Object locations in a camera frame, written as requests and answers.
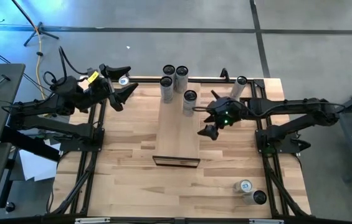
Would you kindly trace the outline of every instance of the can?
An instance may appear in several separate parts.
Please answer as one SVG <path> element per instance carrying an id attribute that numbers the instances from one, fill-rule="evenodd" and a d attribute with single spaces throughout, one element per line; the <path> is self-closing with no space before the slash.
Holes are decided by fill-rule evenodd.
<path id="1" fill-rule="evenodd" d="M 242 199 L 246 205 L 263 205 L 267 201 L 267 196 L 262 190 L 253 190 L 243 193 Z"/>
<path id="2" fill-rule="evenodd" d="M 130 80 L 129 80 L 129 78 L 126 75 L 124 75 L 124 76 L 119 78 L 119 84 L 120 84 L 120 86 L 122 88 L 126 87 L 126 86 L 130 85 Z"/>
<path id="3" fill-rule="evenodd" d="M 253 185 L 249 180 L 241 180 L 232 187 L 235 193 L 248 193 L 252 191 Z"/>
<path id="4" fill-rule="evenodd" d="M 246 84 L 248 83 L 248 79 L 243 76 L 239 76 L 234 83 L 234 86 L 232 87 L 230 97 L 236 100 L 239 100 L 240 95 L 242 94 L 242 91 L 244 91 L 244 88 Z"/>
<path id="5" fill-rule="evenodd" d="M 194 114 L 193 107 L 196 105 L 197 94 L 194 90 L 187 90 L 183 98 L 183 114 L 192 116 Z"/>
<path id="6" fill-rule="evenodd" d="M 176 82 L 176 69 L 172 65 L 165 65 L 163 67 L 163 75 L 169 76 L 173 81 L 173 88 L 176 88 L 174 84 Z"/>
<path id="7" fill-rule="evenodd" d="M 177 93 L 184 93 L 187 90 L 188 84 L 188 68 L 178 66 L 176 69 L 176 90 Z"/>
<path id="8" fill-rule="evenodd" d="M 163 103 L 171 103 L 171 100 L 173 99 L 173 80 L 170 77 L 165 76 L 161 78 L 159 84 L 161 85 Z"/>

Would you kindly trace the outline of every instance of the yellow cable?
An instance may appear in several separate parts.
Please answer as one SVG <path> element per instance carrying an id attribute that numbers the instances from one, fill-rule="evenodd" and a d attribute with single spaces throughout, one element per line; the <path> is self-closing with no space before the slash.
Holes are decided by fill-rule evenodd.
<path id="1" fill-rule="evenodd" d="M 33 21 L 31 20 L 31 18 L 25 14 L 25 16 L 29 19 L 29 21 L 32 23 L 32 26 L 34 28 L 34 30 L 36 31 L 36 34 L 39 38 L 39 52 L 41 52 L 41 38 L 40 38 L 40 34 L 39 34 L 39 30 L 37 29 L 37 27 L 34 25 Z M 39 73 L 39 68 L 40 68 L 40 58 L 41 56 L 39 55 L 39 57 L 37 58 L 37 65 L 36 65 L 36 78 L 37 78 L 37 82 L 39 84 L 39 88 L 40 88 L 40 92 L 41 92 L 41 97 L 43 98 L 43 100 L 45 99 L 44 96 L 44 90 L 42 88 L 41 82 L 40 82 L 40 73 Z"/>

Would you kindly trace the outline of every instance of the can lid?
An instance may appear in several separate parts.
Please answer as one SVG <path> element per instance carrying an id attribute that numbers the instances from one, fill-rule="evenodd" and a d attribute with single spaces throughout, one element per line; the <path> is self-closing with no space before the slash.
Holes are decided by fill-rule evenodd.
<path id="1" fill-rule="evenodd" d="M 178 66 L 176 70 L 177 75 L 187 75 L 188 74 L 188 68 L 185 66 Z"/>
<path id="2" fill-rule="evenodd" d="M 122 77 L 119 79 L 119 84 L 121 85 L 127 85 L 128 84 L 128 78 L 127 77 Z"/>
<path id="3" fill-rule="evenodd" d="M 240 85 L 245 85 L 246 83 L 248 83 L 248 79 L 246 77 L 243 77 L 243 76 L 239 76 L 237 78 L 237 82 L 240 84 Z"/>
<path id="4" fill-rule="evenodd" d="M 169 87 L 173 83 L 172 79 L 170 77 L 162 77 L 161 80 L 159 81 L 161 86 L 163 87 Z"/>
<path id="5" fill-rule="evenodd" d="M 196 92 L 194 90 L 187 90 L 184 93 L 184 99 L 186 99 L 187 101 L 194 101 L 196 100 Z"/>
<path id="6" fill-rule="evenodd" d="M 165 65 L 163 67 L 163 73 L 166 75 L 172 75 L 176 69 L 172 65 Z"/>
<path id="7" fill-rule="evenodd" d="M 253 200 L 259 205 L 263 205 L 267 201 L 267 196 L 263 191 L 256 190 L 255 193 L 253 193 Z"/>
<path id="8" fill-rule="evenodd" d="M 249 180 L 242 180 L 240 182 L 240 188 L 244 192 L 250 192 L 252 190 L 252 183 Z"/>

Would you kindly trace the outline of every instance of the yellow tag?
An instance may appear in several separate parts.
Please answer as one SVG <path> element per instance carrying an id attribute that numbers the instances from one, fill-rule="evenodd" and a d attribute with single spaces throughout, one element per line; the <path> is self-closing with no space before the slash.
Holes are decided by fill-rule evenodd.
<path id="1" fill-rule="evenodd" d="M 89 83 L 92 83 L 99 75 L 100 75 L 100 74 L 98 74 L 98 72 L 95 71 L 95 72 L 93 73 L 93 75 L 91 75 L 91 76 L 87 79 L 87 81 L 88 81 Z"/>

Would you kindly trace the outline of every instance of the white paper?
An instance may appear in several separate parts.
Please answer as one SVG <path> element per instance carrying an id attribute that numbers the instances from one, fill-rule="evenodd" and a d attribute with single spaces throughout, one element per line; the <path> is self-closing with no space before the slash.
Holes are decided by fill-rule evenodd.
<path id="1" fill-rule="evenodd" d="M 49 140 L 44 140 L 45 144 L 50 146 Z M 60 144 L 54 144 L 51 147 L 59 151 Z M 57 174 L 57 163 L 49 159 L 37 156 L 31 152 L 20 150 L 19 154 L 22 161 L 22 169 L 25 179 L 29 180 L 34 177 L 35 181 L 53 178 Z"/>

